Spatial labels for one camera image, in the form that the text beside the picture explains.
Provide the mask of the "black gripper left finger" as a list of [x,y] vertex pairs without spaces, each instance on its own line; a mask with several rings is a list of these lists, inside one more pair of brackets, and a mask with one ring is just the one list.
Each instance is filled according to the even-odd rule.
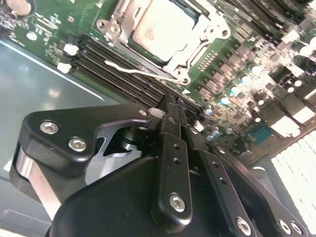
[[41,111],[22,122],[9,177],[51,231],[181,231],[192,219],[183,103]]

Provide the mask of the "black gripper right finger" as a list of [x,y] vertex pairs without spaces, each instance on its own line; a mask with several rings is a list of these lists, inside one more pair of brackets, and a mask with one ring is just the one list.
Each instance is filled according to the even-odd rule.
[[209,148],[187,123],[186,105],[176,100],[189,157],[215,196],[215,218],[222,237],[307,237],[301,222],[233,154]]

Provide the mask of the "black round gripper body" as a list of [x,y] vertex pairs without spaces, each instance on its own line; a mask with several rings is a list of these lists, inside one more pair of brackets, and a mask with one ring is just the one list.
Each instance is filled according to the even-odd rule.
[[70,196],[51,237],[221,237],[183,129],[146,129],[142,156]]

